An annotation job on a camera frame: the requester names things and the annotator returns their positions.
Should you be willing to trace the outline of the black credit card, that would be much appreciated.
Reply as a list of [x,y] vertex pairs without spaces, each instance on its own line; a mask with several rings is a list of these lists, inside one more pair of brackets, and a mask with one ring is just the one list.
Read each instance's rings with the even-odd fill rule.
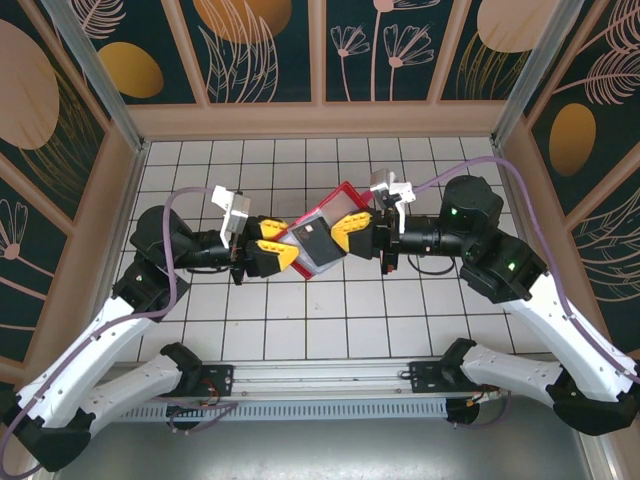
[[323,217],[294,228],[293,236],[302,247],[305,261],[315,269],[328,267],[346,255],[333,240],[329,225]]

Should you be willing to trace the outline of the red card holder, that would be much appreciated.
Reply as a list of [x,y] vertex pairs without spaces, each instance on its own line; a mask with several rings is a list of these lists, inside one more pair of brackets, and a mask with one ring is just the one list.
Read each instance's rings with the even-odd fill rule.
[[302,247],[293,236],[293,229],[312,219],[323,217],[331,231],[331,227],[341,221],[345,216],[360,212],[366,208],[367,204],[363,201],[357,190],[349,182],[343,182],[324,200],[322,200],[312,212],[304,218],[300,218],[295,223],[289,225],[285,232],[276,237],[275,241],[278,243],[294,245],[299,248],[299,256],[291,264],[291,267],[305,280],[310,280],[314,276],[319,275],[334,266],[341,259],[330,264],[328,267],[321,269],[313,268],[305,261],[305,255]]

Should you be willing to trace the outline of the grey metal sheet panel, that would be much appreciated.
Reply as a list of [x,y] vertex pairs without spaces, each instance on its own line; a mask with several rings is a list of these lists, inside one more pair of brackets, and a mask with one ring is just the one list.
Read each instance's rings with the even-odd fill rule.
[[189,437],[114,424],[54,480],[595,480],[576,434],[534,410],[443,420],[222,422]]

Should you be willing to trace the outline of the aluminium mounting rail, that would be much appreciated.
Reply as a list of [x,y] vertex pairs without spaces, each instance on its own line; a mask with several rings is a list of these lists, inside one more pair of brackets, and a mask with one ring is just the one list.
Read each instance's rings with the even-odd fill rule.
[[[477,384],[488,384],[509,390],[517,395],[549,403],[559,390],[570,397],[577,394],[573,377],[561,363],[539,361],[507,355],[485,348],[472,341],[460,339],[437,361],[445,365],[459,366],[463,374]],[[276,395],[292,395],[295,391],[307,392],[313,397],[326,394],[338,386],[353,389],[382,391],[384,383],[405,382],[399,377],[408,364],[392,364],[388,361],[374,363],[311,363],[275,366],[234,366],[232,390],[240,391],[256,386]],[[168,379],[161,393],[172,391],[183,373],[198,370],[203,363],[191,350],[179,342],[164,346],[153,359],[122,375],[121,380],[135,386],[149,383],[160,376]]]

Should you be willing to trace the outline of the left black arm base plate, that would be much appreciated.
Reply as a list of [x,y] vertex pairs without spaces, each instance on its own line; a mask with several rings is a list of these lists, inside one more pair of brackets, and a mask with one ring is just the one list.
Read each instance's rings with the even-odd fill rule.
[[178,385],[160,397],[217,399],[230,397],[234,385],[232,365],[204,365],[183,373]]

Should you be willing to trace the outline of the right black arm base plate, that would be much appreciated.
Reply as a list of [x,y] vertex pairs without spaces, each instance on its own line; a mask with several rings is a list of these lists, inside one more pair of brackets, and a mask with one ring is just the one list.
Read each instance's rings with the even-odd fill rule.
[[466,393],[477,394],[497,391],[498,387],[477,384],[469,380],[459,366],[445,365],[441,361],[415,361],[399,373],[410,383],[413,393]]

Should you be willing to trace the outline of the aluminium corner post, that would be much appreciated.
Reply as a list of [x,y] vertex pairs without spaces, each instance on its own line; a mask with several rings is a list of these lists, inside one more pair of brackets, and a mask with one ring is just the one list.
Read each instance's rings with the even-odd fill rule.
[[135,151],[143,140],[129,114],[120,92],[100,60],[93,40],[107,40],[126,17],[124,0],[38,0],[52,24],[70,48],[87,80],[93,85]]
[[545,75],[552,71],[551,65],[559,56],[559,51],[572,28],[580,25],[580,14],[584,4],[593,0],[558,0],[549,19],[544,24],[541,35],[518,75],[506,104],[491,133],[491,143],[495,152],[501,152],[508,137],[520,120],[525,107],[534,96]]

